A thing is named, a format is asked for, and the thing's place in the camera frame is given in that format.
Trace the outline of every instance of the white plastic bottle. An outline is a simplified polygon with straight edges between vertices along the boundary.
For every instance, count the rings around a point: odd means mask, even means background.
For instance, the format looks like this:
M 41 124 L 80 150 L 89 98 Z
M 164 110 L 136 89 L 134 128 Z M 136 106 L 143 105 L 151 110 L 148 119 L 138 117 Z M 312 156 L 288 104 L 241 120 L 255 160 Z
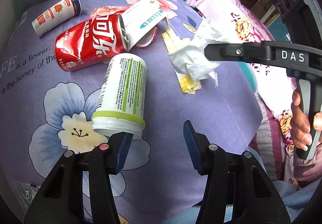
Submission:
M 96 111 L 93 130 L 105 136 L 118 132 L 140 138 L 143 120 L 147 66 L 143 59 L 130 53 L 114 56 L 107 68 Z

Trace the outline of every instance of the strawberry yogurt bottle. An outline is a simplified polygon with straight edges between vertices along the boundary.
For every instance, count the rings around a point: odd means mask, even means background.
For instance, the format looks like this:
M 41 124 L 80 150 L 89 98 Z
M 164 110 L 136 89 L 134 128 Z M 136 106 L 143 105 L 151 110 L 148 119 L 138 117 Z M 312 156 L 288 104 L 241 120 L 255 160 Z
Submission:
M 79 0 L 62 0 L 47 9 L 33 21 L 33 29 L 39 37 L 67 19 L 82 12 Z

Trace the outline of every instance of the white tissue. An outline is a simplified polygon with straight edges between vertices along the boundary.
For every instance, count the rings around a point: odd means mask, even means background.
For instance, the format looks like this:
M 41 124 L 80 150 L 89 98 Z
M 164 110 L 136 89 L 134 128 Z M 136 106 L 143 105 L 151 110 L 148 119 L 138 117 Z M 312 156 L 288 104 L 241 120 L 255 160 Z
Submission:
M 218 27 L 216 21 L 204 19 L 197 29 L 194 38 L 182 49 L 169 53 L 168 56 L 175 70 L 180 74 L 189 74 L 192 80 L 204 80 L 213 78 L 218 85 L 217 73 L 214 68 L 220 65 L 220 61 L 209 61 L 204 55 L 204 49 L 208 44 L 229 43 L 220 31 L 225 28 Z

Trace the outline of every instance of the strawberry image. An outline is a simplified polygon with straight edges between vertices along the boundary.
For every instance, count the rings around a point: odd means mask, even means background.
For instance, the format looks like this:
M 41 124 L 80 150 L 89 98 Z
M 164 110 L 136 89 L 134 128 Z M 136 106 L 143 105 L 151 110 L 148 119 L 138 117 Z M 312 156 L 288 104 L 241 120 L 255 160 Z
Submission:
M 58 4 L 54 8 L 55 8 L 55 11 L 59 13 L 62 11 L 63 6 L 61 4 Z

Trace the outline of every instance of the red can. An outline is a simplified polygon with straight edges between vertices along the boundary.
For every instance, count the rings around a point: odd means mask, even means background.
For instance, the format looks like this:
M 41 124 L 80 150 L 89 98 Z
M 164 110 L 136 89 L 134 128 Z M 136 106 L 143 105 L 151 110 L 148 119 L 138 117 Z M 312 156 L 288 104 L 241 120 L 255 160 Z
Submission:
M 121 14 L 86 20 L 60 34 L 55 43 L 59 66 L 69 72 L 128 52 Z

